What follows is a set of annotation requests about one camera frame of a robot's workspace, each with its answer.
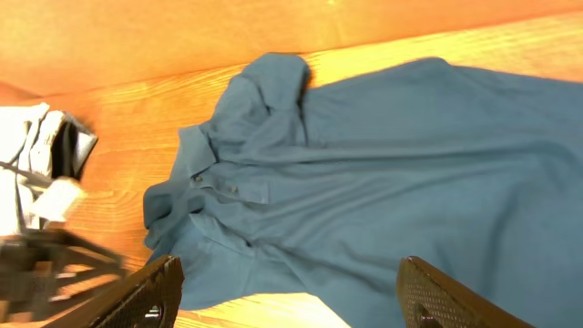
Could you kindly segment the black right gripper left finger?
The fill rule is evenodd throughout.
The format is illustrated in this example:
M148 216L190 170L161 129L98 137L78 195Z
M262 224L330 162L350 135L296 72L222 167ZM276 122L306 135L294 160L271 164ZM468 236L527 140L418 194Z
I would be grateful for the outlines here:
M183 281L180 258L161 256L45 328L173 328Z

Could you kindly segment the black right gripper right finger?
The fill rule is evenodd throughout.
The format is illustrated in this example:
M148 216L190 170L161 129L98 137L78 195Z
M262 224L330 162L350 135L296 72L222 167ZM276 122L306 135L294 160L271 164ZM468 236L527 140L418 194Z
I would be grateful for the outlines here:
M530 328L423 259L400 261L396 295L407 328Z

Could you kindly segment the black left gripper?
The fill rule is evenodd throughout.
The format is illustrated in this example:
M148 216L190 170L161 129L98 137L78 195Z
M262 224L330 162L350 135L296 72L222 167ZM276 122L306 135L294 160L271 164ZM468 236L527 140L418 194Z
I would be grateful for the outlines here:
M124 280L117 253L64 230L1 240L1 320L44 321Z

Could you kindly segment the dark blue polo shirt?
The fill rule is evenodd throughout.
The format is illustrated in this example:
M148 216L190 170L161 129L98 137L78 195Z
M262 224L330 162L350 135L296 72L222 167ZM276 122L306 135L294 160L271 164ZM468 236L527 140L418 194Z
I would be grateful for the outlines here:
M179 133L144 196L181 305L307 292L400 327L417 256L537 327L582 324L582 86L428 58L324 87L267 54Z

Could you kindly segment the folded dark navy garment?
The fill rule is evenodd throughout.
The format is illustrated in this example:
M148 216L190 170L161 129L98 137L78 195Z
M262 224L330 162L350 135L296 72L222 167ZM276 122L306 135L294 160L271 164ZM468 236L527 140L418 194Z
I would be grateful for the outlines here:
M88 157L97 141L95 133L66 113L51 145L51 177L81 180Z

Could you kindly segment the folded light blue jeans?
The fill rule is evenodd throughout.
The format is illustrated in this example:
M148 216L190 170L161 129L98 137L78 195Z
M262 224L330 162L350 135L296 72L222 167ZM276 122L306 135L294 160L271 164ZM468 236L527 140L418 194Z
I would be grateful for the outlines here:
M41 103L31 107L1 108L1 234L38 229L42 219L63 221L67 211L57 196L60 182L35 187L26 174L49 178L53 173L51 148L66 122L61 111Z

